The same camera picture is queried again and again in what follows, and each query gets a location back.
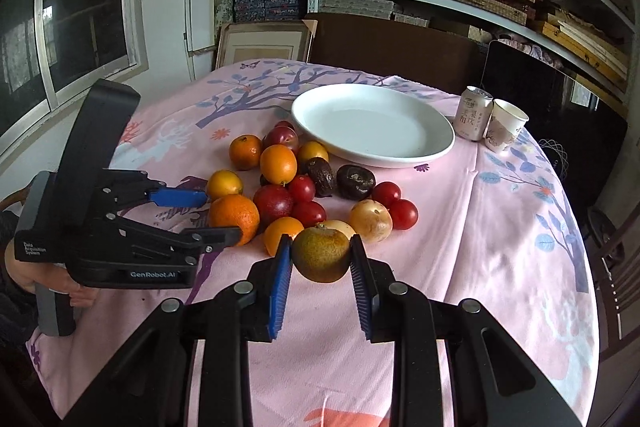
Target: mandarin orange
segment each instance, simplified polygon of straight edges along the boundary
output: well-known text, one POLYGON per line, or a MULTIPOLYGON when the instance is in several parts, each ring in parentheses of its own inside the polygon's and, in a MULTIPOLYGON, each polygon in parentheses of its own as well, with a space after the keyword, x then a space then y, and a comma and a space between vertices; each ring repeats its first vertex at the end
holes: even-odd
POLYGON ((228 194, 211 203, 210 227, 240 227, 242 237, 236 247, 251 241, 260 225, 260 214, 254 202, 240 194, 228 194))

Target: dark brown fruit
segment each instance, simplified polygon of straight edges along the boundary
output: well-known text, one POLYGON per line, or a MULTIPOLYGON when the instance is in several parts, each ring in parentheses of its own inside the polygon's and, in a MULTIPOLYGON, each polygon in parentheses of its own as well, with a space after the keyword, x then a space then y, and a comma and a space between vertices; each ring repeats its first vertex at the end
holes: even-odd
POLYGON ((349 239, 339 230, 312 227, 300 232, 291 245, 291 260, 314 282, 335 282, 350 264, 349 239))
POLYGON ((305 164, 305 172, 316 186, 317 198, 331 196, 335 190, 335 175, 327 160, 320 157, 311 158, 305 164))
POLYGON ((338 192, 347 200, 365 200, 376 186, 373 172, 359 165, 343 165, 338 169, 335 180, 338 192))

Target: aluminum can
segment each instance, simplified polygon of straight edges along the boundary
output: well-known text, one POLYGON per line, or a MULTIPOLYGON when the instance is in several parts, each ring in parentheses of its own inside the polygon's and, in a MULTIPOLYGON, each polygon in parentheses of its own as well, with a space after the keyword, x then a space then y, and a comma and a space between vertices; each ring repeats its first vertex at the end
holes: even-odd
POLYGON ((493 108, 494 97, 479 87, 467 86, 460 96, 453 130, 467 140, 481 140, 493 108))

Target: cherry tomato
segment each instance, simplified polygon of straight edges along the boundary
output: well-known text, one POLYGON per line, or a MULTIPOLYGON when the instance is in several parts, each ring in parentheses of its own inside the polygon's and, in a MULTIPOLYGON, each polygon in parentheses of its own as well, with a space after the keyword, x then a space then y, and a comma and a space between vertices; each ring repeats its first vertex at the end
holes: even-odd
POLYGON ((280 120, 276 125, 274 125, 274 127, 289 127, 290 129, 295 130, 295 129, 293 128, 293 124, 292 124, 292 123, 289 123, 289 122, 288 122, 288 121, 286 121, 286 120, 280 120))
POLYGON ((418 222, 418 209, 409 200, 398 200, 389 207, 395 230, 409 230, 418 222))
POLYGON ((296 203, 291 211, 291 217, 295 217, 302 225, 314 227, 322 221, 326 221, 326 212, 322 205, 316 201, 302 201, 296 203))
POLYGON ((309 176, 296 176, 289 182, 287 189, 296 203, 311 201, 316 197, 316 186, 309 176))
POLYGON ((391 205, 400 199, 400 187, 392 182, 382 182, 373 187, 373 192, 370 198, 378 203, 382 203, 386 208, 390 208, 391 205))

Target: pink tablecloth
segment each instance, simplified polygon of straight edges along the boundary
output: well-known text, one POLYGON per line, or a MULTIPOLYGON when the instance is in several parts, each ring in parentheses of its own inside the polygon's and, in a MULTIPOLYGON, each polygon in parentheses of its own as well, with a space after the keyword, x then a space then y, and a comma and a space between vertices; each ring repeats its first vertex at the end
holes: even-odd
MULTIPOLYGON (((213 71, 172 97, 140 110, 112 166, 144 169, 169 186, 202 187, 230 168, 229 143, 263 136, 287 118, 291 102, 324 84, 359 82, 407 92, 453 115, 458 97, 398 77, 284 60, 260 60, 213 71)), ((344 162, 332 158, 334 168, 344 162)), ((527 132, 506 156, 456 138, 451 152, 429 165, 373 169, 420 210, 418 225, 367 246, 389 263, 396 279, 432 299, 479 299, 553 381, 586 422, 596 380, 598 335, 593 283, 574 216, 558 178, 527 132)), ((258 172, 242 172, 245 193, 258 172)), ((330 219, 345 219, 352 203, 321 200, 330 219)), ((203 223, 205 209, 139 207, 128 217, 164 229, 203 223)), ((64 415, 110 356, 168 296, 210 299, 244 279, 265 257, 262 238, 204 255, 192 290, 102 290, 76 333, 29 342, 57 413, 64 415)), ((449 378, 441 360, 444 394, 449 378)), ((366 342, 358 324, 349 275, 332 285, 295 270, 284 327, 273 344, 250 344, 254 422, 260 427, 375 427, 390 407, 392 346, 366 342)), ((452 425, 450 399, 446 425, 452 425)))

